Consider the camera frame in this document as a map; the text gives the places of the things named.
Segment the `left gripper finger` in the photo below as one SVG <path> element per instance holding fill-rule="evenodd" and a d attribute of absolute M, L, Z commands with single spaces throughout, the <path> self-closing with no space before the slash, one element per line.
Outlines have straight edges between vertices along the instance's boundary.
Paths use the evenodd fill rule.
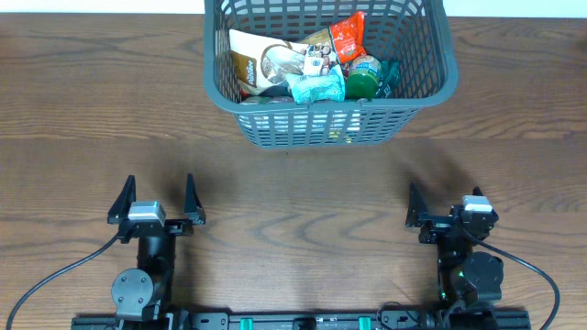
<path fill-rule="evenodd" d="M 130 206 L 136 201 L 136 180 L 134 175 L 129 175 L 121 193 L 112 204 L 107 213 L 107 223 L 119 225 L 127 219 Z"/>
<path fill-rule="evenodd" d="M 205 210 L 197 195 L 194 176 L 191 173 L 187 174 L 183 212 L 193 225 L 205 224 Z"/>

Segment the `green Nescafe coffee bag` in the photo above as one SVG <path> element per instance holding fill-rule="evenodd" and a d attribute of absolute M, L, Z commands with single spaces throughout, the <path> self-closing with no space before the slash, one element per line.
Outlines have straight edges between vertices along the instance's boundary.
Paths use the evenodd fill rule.
<path fill-rule="evenodd" d="M 400 81 L 400 64 L 398 60 L 384 60 L 381 62 L 380 80 L 377 98 L 388 98 L 393 94 L 394 89 Z"/>

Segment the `green lid jar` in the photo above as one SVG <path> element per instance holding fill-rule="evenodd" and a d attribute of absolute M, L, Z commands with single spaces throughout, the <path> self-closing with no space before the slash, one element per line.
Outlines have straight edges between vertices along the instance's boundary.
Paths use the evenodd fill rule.
<path fill-rule="evenodd" d="M 379 89 L 382 65 L 371 55 L 356 58 L 349 67 L 346 80 L 346 97 L 348 99 L 372 99 Z"/>

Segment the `cream brown paper bag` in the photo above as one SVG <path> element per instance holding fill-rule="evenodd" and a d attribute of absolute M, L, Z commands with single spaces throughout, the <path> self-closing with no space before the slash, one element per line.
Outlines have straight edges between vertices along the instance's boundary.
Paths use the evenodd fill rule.
<path fill-rule="evenodd" d="M 287 74 L 327 75 L 338 65 L 328 44 L 295 43 L 229 30 L 230 55 L 240 90 L 245 95 L 282 96 L 288 92 Z"/>

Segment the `teal white sachet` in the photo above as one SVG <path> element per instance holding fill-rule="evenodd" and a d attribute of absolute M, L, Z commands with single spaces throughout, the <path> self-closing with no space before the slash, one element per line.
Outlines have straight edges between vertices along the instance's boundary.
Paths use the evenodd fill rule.
<path fill-rule="evenodd" d="M 288 73 L 286 81 L 297 104 L 316 101 L 343 102 L 346 98 L 345 78 L 339 65 L 327 75 L 310 76 Z"/>

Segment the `orange biscuit pack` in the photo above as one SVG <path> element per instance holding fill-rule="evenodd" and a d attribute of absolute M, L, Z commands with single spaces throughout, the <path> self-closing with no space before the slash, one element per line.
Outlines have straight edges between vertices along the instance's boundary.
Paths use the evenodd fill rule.
<path fill-rule="evenodd" d="M 362 46 L 365 27 L 365 13 L 359 11 L 329 27 L 318 30 L 299 40 L 299 43 L 313 45 L 314 52 L 330 61 L 346 63 L 365 55 Z"/>

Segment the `Kleenex tissue multipack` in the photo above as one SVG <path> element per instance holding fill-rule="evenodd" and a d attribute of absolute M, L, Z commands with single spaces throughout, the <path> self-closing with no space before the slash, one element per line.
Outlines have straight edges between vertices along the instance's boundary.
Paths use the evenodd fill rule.
<path fill-rule="evenodd" d="M 365 118 L 359 110 L 235 115 L 244 135 L 263 148 L 351 144 Z"/>

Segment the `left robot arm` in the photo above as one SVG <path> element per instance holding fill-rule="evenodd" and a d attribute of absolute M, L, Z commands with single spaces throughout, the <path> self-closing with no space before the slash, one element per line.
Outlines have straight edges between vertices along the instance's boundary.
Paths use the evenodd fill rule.
<path fill-rule="evenodd" d="M 119 329 L 189 329 L 189 313 L 172 304 L 176 238 L 194 233 L 205 224 L 194 176 L 186 180 L 184 217 L 168 219 L 158 201 L 139 201 L 136 180 L 127 177 L 121 193 L 107 213 L 107 223 L 117 226 L 116 239 L 127 244 L 138 240 L 137 266 L 119 273 L 111 295 Z"/>

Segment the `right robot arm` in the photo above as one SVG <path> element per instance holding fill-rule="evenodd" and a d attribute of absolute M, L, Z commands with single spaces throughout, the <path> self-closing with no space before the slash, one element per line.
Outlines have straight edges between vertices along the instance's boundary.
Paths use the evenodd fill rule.
<path fill-rule="evenodd" d="M 504 279 L 502 260 L 487 252 L 474 251 L 499 219 L 490 201 L 476 187 L 453 205 L 446 215 L 429 213 L 415 184 L 409 188 L 405 225 L 420 230 L 421 244 L 437 247 L 439 303 L 434 317 L 438 327 L 495 328 L 490 319 L 493 305 L 501 300 Z"/>

